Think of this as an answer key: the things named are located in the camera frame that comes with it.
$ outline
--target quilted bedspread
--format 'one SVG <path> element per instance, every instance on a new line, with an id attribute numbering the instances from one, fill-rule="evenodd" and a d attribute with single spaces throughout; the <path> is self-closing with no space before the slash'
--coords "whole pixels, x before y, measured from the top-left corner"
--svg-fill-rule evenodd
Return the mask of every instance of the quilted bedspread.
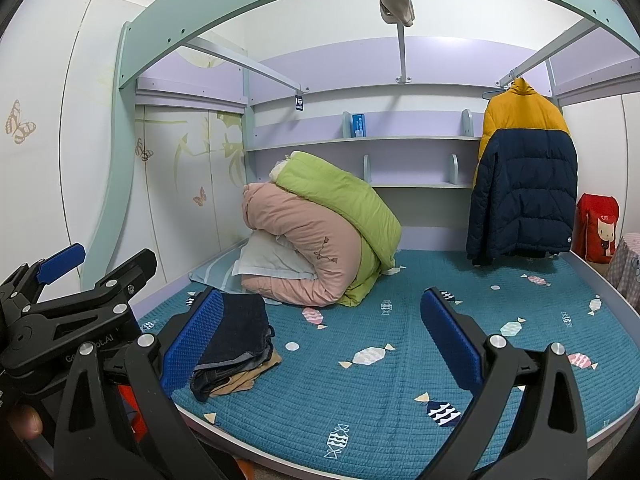
<path id="1" fill-rule="evenodd" d="M 247 392 L 199 403 L 187 385 L 174 401 L 264 452 L 367 480 L 413 479 L 460 421 L 460 390 L 420 320 L 425 288 L 447 291 L 455 309 L 486 333 L 542 350 L 562 342 L 574 364 L 587 433 L 631 408 L 640 351 L 607 305 L 562 258 L 497 260 L 475 269 L 463 253 L 400 251 L 398 274 L 382 276 L 356 308 L 268 305 L 282 363 Z M 188 310 L 192 283 L 140 319 L 157 333 Z M 515 388 L 482 464 L 493 461 L 522 393 Z"/>

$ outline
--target puffer jacket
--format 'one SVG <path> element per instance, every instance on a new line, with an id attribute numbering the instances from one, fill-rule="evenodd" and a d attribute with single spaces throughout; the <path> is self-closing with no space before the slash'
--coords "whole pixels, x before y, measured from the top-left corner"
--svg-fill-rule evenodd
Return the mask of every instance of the puffer jacket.
<path id="1" fill-rule="evenodd" d="M 522 78 L 484 114 L 467 256 L 571 247 L 578 160 L 562 114 Z"/>

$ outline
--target brown butterfly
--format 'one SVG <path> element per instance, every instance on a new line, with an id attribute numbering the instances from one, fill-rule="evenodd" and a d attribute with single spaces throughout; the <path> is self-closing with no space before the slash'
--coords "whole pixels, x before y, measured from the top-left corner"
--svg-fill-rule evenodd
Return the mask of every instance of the brown butterfly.
<path id="1" fill-rule="evenodd" d="M 204 188 L 201 187 L 200 188 L 200 196 L 194 196 L 193 197 L 193 201 L 198 204 L 200 207 L 202 207 L 204 205 L 204 203 L 207 201 L 207 195 L 204 194 Z"/>
<path id="2" fill-rule="evenodd" d="M 4 124 L 4 130 L 8 135 L 14 136 L 16 144 L 22 144 L 24 139 L 36 130 L 36 124 L 31 121 L 20 122 L 20 101 L 18 99 L 15 100 L 14 107 L 11 108 L 11 113 Z"/>
<path id="3" fill-rule="evenodd" d="M 148 161 L 154 154 L 152 150 L 145 150 L 142 145 L 142 138 L 138 137 L 138 143 L 136 145 L 136 156 L 142 159 L 142 162 Z"/>

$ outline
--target shelf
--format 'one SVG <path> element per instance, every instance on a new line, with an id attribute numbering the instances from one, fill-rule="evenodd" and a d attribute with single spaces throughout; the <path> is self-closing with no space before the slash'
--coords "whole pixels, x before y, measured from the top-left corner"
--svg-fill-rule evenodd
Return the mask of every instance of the shelf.
<path id="1" fill-rule="evenodd" d="M 364 140 L 480 140 L 480 137 L 467 136 L 388 136 L 388 137 L 348 137 L 328 140 L 311 140 L 309 142 L 293 142 L 291 144 L 280 144 L 279 146 L 267 146 L 264 148 L 247 148 L 245 152 L 262 152 L 265 150 L 277 150 L 278 148 L 295 148 L 297 146 L 310 146 L 313 144 L 333 144 L 334 142 L 353 142 Z"/>
<path id="2" fill-rule="evenodd" d="M 373 188 L 403 188 L 403 189 L 411 189 L 411 188 L 443 188 L 443 189 L 472 189 L 472 184 L 451 184 L 449 182 L 437 182 L 435 184 L 377 184 L 375 182 L 371 182 L 369 184 Z"/>

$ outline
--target checkered cloth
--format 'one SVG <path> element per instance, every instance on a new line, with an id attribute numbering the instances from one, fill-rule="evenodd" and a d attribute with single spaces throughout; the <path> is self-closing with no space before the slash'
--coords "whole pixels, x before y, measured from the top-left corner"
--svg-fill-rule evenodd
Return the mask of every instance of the checkered cloth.
<path id="1" fill-rule="evenodd" d="M 607 281 L 640 312 L 640 233 L 622 237 L 611 259 Z"/>

